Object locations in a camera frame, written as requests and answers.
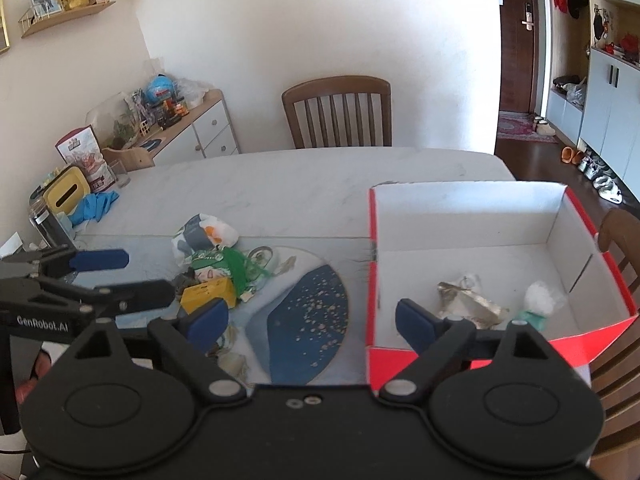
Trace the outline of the yellow small box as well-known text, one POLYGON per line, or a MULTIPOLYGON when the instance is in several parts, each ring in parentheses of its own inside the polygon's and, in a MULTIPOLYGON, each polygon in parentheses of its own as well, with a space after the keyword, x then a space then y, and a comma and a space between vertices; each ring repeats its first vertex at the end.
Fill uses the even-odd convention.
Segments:
POLYGON ((193 313, 213 300, 224 300, 229 309, 236 307, 238 297, 231 278, 214 280, 186 288, 180 299, 180 306, 186 313, 193 313))

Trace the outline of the white plastic bag with paper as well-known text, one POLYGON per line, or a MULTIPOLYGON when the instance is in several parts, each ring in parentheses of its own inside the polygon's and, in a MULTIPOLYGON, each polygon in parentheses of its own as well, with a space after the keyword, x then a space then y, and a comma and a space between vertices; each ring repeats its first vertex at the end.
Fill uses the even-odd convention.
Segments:
POLYGON ((239 238, 239 232, 227 222, 209 214, 196 214, 171 239, 172 252, 177 262, 183 264, 196 252, 233 247, 239 238))

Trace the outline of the clear drinking glass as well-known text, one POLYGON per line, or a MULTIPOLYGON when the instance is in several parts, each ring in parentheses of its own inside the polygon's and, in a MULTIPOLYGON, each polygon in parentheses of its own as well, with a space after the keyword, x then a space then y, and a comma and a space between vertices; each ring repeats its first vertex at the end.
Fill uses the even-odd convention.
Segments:
POLYGON ((124 188, 130 183, 128 171, 121 160, 116 159, 111 162, 110 169, 119 188, 124 188))

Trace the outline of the silver foil bag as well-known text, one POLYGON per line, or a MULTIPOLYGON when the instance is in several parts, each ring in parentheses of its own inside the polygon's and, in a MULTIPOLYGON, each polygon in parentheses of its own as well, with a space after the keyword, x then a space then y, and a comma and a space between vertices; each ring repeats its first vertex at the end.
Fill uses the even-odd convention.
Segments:
POLYGON ((479 330, 492 330, 506 320, 509 310, 487 299, 482 281, 476 274, 464 274, 453 283, 437 285, 440 297, 440 318, 464 318, 479 330))

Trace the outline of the blue speckled round placemat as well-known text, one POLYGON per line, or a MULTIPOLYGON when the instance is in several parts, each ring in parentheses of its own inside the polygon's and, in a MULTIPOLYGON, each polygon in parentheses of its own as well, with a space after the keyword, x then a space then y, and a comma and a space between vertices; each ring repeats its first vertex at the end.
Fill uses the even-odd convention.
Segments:
POLYGON ((306 273, 267 318, 271 381, 312 382, 340 350, 348 315, 346 288, 332 266, 306 273))

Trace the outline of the white sideboard cabinet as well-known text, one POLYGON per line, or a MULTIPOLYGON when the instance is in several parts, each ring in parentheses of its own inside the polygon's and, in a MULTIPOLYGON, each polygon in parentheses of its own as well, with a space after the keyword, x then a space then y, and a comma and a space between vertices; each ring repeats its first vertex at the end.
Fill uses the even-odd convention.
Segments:
POLYGON ((143 148, 155 166, 199 162, 240 152, 220 90, 207 91, 203 102, 180 122, 166 130, 157 129, 136 147, 143 148))

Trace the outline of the brown wooden chair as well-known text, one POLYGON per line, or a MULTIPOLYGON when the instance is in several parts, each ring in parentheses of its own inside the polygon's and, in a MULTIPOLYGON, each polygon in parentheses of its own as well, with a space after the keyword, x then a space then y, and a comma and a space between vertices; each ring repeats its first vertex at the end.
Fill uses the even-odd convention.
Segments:
POLYGON ((392 86, 382 78, 345 75, 296 84, 281 96, 296 148, 389 148, 392 86))

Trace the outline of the teal white fluffy item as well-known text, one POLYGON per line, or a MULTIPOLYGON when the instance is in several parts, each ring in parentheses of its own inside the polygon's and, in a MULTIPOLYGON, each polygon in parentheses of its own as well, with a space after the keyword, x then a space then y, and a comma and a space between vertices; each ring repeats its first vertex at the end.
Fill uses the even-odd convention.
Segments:
POLYGON ((567 296, 559 289, 544 281, 536 281, 526 289, 523 309, 515 315, 515 321, 522 321, 543 332, 555 313, 567 305, 567 296))

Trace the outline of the blue globe toy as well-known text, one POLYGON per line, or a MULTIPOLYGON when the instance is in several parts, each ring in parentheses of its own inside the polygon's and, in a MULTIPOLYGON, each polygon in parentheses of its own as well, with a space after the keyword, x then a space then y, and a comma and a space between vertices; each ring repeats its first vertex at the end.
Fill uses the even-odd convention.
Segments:
POLYGON ((168 76, 158 74, 146 85, 144 94, 149 103, 157 105, 176 96, 175 84, 168 76))

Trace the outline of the clear glass trinket dish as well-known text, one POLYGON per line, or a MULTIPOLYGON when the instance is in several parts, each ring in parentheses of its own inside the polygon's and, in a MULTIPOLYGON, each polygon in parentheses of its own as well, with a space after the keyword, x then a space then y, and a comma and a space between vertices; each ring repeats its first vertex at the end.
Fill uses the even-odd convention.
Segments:
POLYGON ((247 257, 251 263, 268 273, 273 273, 280 264, 277 249, 269 246, 256 247, 248 252, 247 257))

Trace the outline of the red cardboard shoe box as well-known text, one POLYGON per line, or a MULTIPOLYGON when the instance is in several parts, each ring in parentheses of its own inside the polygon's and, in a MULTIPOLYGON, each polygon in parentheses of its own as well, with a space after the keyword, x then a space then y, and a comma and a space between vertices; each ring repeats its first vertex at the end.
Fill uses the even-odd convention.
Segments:
POLYGON ((552 182, 416 182, 369 192, 367 376, 379 389, 416 354, 396 328, 398 301, 437 313, 437 285, 476 274, 484 296, 523 309, 526 289, 544 281, 567 305, 542 332, 571 366, 597 359, 634 322, 638 308, 575 194, 552 182))

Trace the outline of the dark grey wrapper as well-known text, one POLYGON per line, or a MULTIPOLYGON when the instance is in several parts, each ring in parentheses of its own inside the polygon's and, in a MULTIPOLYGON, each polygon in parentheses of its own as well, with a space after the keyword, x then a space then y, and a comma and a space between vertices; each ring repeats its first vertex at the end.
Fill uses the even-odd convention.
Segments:
POLYGON ((175 294, 177 296, 181 296, 186 288, 198 285, 200 284, 200 282, 195 277, 194 271, 192 269, 189 269, 186 270, 186 272, 177 274, 170 281, 170 284, 174 288, 175 294))

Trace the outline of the wooden wall shelf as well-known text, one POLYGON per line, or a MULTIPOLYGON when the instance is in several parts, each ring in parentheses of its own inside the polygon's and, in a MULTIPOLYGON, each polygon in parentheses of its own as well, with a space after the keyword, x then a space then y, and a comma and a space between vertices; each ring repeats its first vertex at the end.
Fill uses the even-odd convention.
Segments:
POLYGON ((28 10, 18 21, 18 24, 20 24, 22 30, 21 37, 27 38, 29 36, 38 34, 38 32, 43 32, 46 29, 62 25, 73 20, 88 18, 88 16, 96 15, 103 12, 110 6, 114 6, 114 4, 115 1, 95 3, 90 4, 90 6, 82 6, 81 8, 69 11, 44 14, 43 16, 36 15, 34 10, 28 10))

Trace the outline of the blue cloth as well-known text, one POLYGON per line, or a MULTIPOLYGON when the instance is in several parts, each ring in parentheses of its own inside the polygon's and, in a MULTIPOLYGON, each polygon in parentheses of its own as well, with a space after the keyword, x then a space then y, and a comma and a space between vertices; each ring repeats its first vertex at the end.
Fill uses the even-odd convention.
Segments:
POLYGON ((72 226, 80 226, 90 220, 100 222, 118 199, 119 194, 115 191, 86 195, 68 216, 70 223, 72 226))

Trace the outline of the green cartoon pouch with tassel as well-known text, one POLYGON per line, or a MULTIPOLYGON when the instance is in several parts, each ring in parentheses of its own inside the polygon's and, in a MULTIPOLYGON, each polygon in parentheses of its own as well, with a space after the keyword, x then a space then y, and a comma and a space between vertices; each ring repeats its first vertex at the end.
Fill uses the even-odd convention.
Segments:
POLYGON ((189 264, 200 283, 215 278, 231 278, 236 296, 242 302, 251 300, 273 277, 250 262, 248 252, 224 247, 196 252, 189 264))

